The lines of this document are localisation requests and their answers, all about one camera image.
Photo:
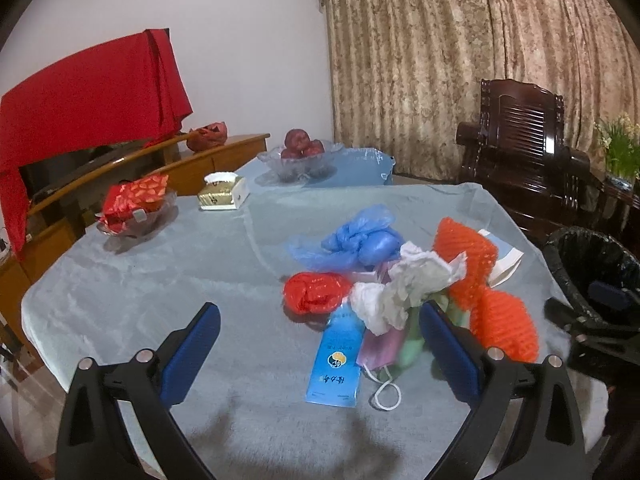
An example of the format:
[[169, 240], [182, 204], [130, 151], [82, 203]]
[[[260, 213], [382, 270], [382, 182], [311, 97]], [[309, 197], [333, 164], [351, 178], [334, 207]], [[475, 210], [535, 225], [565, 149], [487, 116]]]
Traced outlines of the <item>pink box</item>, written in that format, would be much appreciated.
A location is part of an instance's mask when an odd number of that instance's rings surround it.
[[347, 277], [352, 283], [381, 283], [387, 284], [392, 280], [390, 269], [396, 266], [398, 260], [385, 261], [371, 270], [352, 271]]

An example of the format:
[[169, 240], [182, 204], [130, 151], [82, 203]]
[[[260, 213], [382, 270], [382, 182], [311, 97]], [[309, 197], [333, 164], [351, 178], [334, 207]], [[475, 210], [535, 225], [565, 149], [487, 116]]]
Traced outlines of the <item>white tissue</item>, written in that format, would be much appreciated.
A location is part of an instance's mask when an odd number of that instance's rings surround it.
[[391, 328], [402, 330], [410, 309], [420, 307], [427, 296], [461, 282], [467, 273], [466, 252], [459, 252], [447, 262], [434, 250], [405, 242], [399, 259], [386, 272], [388, 280], [353, 284], [348, 304], [367, 330], [381, 336]]

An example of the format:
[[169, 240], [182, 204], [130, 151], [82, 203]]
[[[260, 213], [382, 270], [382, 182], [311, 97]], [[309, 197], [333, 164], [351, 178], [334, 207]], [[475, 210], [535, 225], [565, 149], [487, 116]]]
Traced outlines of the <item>beige patterned curtain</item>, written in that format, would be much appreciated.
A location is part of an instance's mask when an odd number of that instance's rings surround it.
[[480, 83], [538, 84], [565, 102], [566, 143], [600, 160], [602, 118], [639, 115], [639, 50], [608, 0], [320, 0], [334, 134], [398, 171], [452, 179]]

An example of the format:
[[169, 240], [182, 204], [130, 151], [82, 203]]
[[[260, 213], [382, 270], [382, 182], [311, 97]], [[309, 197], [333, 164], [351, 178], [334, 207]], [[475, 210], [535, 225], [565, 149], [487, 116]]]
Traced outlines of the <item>blue paper leaflet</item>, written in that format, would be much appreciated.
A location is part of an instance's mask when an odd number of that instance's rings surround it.
[[354, 408], [360, 383], [358, 354], [363, 322], [347, 301], [329, 316], [312, 367], [305, 400], [334, 408]]

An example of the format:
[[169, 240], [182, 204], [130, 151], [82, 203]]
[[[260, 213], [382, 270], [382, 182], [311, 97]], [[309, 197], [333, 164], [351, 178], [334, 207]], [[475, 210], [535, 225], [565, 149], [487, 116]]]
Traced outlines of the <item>red plastic bag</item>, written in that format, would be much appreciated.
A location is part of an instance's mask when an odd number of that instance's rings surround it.
[[296, 315], [330, 314], [351, 289], [352, 282], [341, 274], [300, 272], [285, 282], [283, 300]]

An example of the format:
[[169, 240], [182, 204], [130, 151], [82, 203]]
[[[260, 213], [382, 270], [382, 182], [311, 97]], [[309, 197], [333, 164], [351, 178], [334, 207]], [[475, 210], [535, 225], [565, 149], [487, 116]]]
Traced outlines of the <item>potted green flowering plant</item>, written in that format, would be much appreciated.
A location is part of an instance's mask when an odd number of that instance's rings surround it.
[[626, 113], [600, 118], [596, 131], [604, 151], [608, 183], [631, 193], [639, 177], [639, 125]]

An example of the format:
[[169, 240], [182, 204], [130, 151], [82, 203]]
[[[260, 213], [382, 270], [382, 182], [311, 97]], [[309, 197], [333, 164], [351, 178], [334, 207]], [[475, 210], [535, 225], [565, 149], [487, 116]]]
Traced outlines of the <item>black lined trash bin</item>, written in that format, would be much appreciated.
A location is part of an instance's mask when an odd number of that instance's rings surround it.
[[[639, 260], [614, 237], [572, 226], [548, 236], [542, 254], [568, 304], [594, 322], [639, 326]], [[602, 282], [625, 289], [629, 307], [614, 311], [592, 302], [588, 287]]]

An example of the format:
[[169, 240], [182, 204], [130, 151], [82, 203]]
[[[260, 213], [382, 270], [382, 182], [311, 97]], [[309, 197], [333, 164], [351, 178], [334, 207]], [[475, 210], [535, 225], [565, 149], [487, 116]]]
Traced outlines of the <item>orange foam fruit net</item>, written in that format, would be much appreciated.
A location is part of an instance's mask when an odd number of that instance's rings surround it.
[[448, 263], [465, 255], [465, 277], [449, 287], [449, 296], [462, 311], [471, 311], [487, 286], [497, 261], [497, 246], [479, 232], [446, 217], [439, 222], [433, 249]]

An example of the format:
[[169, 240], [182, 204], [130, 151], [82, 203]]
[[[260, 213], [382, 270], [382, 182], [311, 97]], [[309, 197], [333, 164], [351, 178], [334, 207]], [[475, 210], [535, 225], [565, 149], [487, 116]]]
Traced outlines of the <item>wooden sideboard cabinet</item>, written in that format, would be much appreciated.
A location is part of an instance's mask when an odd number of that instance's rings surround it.
[[181, 153], [185, 134], [145, 148], [140, 142], [112, 151], [86, 165], [78, 178], [56, 188], [27, 211], [28, 234], [21, 255], [1, 258], [1, 345], [14, 354], [32, 348], [21, 326], [21, 304], [38, 281], [68, 248], [84, 236], [89, 218], [100, 208], [108, 188], [119, 180], [167, 174], [169, 188], [180, 196], [198, 194], [204, 176], [233, 171], [267, 148], [267, 133], [229, 136], [221, 146], [199, 153]]

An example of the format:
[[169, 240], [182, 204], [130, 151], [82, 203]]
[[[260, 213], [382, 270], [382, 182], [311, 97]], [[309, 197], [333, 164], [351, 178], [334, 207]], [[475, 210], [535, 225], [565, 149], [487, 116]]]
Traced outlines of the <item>light grey-blue table cloth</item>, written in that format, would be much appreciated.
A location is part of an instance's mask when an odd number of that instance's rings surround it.
[[430, 352], [400, 375], [402, 401], [390, 413], [370, 405], [369, 379], [354, 408], [305, 399], [321, 330], [284, 313], [283, 283], [299, 271], [288, 243], [318, 242], [364, 208], [386, 206], [394, 228], [421, 248], [449, 217], [521, 249], [504, 290], [525, 302], [542, 354], [570, 348], [544, 317], [544, 302], [560, 294], [544, 258], [476, 184], [270, 191], [236, 211], [201, 211], [192, 196], [176, 204], [176, 218], [141, 244], [88, 231], [29, 289], [22, 324], [68, 387], [82, 358], [126, 362], [186, 326], [202, 304], [216, 304], [220, 336], [172, 416], [218, 478], [421, 479], [464, 421], [468, 409]]

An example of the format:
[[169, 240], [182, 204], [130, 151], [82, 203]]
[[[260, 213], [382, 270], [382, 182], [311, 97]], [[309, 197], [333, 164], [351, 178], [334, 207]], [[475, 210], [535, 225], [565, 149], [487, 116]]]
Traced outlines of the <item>glass fruit bowl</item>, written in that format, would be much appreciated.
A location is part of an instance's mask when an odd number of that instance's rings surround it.
[[282, 157], [284, 145], [261, 152], [257, 158], [267, 166], [268, 176], [278, 183], [322, 180], [336, 171], [334, 162], [337, 155], [344, 152], [344, 145], [330, 141], [320, 141], [320, 144], [323, 152], [299, 158]]

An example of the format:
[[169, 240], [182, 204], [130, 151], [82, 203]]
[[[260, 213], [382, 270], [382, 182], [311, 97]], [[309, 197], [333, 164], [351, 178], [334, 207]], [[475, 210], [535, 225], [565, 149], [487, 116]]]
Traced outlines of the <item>green foam net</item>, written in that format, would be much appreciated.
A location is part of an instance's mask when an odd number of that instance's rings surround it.
[[[440, 310], [446, 314], [446, 317], [449, 318], [455, 326], [469, 327], [469, 312], [461, 310], [454, 302], [450, 302], [447, 307], [441, 307]], [[396, 365], [401, 370], [405, 370], [416, 362], [416, 359], [423, 351], [424, 338], [420, 331], [418, 308], [412, 308], [409, 311], [406, 329], [405, 342], [399, 350], [396, 360]]]

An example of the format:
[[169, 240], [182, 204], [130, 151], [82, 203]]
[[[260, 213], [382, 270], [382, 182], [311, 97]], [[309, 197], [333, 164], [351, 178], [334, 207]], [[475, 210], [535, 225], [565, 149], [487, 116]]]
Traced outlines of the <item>blue plastic table cover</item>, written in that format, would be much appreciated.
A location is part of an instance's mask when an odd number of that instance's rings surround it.
[[349, 186], [380, 186], [393, 183], [395, 159], [376, 148], [344, 148], [335, 155], [332, 167], [316, 180], [298, 179], [281, 182], [277, 175], [253, 158], [239, 170], [253, 194], [271, 191], [294, 191], [299, 188], [348, 188]]

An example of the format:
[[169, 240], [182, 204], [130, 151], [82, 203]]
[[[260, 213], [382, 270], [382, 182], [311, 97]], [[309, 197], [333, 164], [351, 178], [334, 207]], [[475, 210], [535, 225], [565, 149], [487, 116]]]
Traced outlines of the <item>blue plastic bag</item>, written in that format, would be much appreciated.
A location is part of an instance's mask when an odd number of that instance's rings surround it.
[[405, 239], [393, 228], [394, 221], [395, 216], [385, 205], [374, 205], [360, 210], [320, 242], [294, 237], [286, 248], [307, 271], [371, 271], [399, 258]]

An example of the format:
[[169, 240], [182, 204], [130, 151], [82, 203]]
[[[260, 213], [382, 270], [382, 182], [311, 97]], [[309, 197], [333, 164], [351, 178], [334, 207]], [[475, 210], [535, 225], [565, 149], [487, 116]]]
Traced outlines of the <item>gold tissue box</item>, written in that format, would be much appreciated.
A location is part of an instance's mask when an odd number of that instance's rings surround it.
[[202, 211], [238, 210], [248, 196], [250, 190], [244, 177], [231, 171], [216, 171], [204, 177], [198, 206]]

